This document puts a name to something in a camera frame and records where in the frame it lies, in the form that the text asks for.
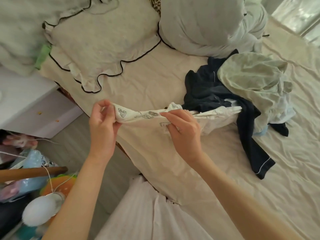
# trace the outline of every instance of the ruffled pillowcase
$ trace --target ruffled pillowcase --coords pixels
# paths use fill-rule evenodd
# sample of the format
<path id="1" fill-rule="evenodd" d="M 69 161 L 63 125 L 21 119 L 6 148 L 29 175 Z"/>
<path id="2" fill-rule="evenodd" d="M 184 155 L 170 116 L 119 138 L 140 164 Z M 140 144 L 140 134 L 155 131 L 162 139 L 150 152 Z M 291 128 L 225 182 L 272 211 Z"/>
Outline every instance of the ruffled pillowcase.
<path id="1" fill-rule="evenodd" d="M 125 64 L 156 47 L 159 15 L 148 0 L 90 0 L 82 10 L 61 15 L 57 25 L 45 21 L 50 56 L 70 71 L 85 92 L 97 93 L 105 76 L 117 76 Z"/>

